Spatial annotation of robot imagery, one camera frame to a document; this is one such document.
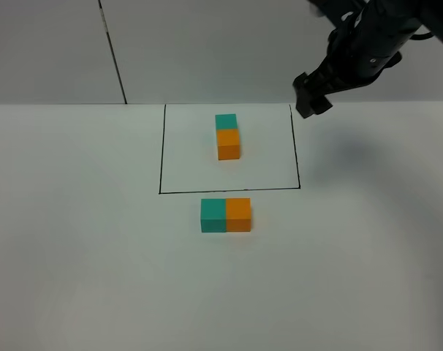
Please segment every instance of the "stacked blocks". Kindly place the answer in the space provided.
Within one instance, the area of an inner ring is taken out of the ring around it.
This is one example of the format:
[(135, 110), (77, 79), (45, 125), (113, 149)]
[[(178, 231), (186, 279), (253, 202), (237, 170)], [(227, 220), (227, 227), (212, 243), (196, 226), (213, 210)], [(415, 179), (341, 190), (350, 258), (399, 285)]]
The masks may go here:
[(250, 232), (251, 199), (202, 199), (203, 233)]
[(239, 159), (241, 142), (236, 115), (216, 115), (215, 127), (219, 160)]

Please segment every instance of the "white table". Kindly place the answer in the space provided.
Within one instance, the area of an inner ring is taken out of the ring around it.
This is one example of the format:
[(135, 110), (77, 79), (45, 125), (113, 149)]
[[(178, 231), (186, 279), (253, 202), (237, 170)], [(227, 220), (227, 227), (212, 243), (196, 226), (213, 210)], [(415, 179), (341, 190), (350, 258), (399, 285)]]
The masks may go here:
[(163, 110), (0, 106), (0, 350), (443, 350), (443, 103), (294, 113), (301, 190), (175, 195)]

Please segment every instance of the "orange cube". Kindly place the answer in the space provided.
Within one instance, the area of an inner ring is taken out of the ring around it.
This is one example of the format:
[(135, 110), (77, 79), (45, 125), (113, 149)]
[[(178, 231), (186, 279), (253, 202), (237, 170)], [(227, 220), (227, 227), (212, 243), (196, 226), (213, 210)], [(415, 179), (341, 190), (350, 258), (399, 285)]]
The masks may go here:
[(241, 143), (238, 129), (217, 130), (216, 144), (219, 160), (239, 159), (241, 157)]
[(251, 199), (227, 199), (227, 232), (251, 231)]

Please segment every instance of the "white wall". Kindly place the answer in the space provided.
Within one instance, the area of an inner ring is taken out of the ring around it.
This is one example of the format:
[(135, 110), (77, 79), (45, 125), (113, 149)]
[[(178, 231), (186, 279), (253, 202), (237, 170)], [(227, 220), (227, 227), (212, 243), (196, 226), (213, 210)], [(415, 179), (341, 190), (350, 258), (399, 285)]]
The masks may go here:
[[(128, 100), (291, 102), (332, 26), (306, 0), (103, 0)], [(443, 100), (443, 46), (409, 43), (404, 62), (339, 100)]]
[(98, 1), (0, 0), (0, 103), (122, 103)]

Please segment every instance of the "teal cube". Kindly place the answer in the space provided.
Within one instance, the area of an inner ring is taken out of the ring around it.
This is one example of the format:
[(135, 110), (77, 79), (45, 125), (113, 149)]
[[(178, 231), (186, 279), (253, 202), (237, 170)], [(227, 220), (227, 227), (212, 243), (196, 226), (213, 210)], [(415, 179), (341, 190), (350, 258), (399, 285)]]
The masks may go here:
[(215, 115), (215, 127), (216, 130), (237, 129), (236, 115), (234, 113), (230, 115)]
[(225, 199), (202, 199), (200, 202), (200, 227), (202, 233), (225, 233), (227, 231), (227, 201)]

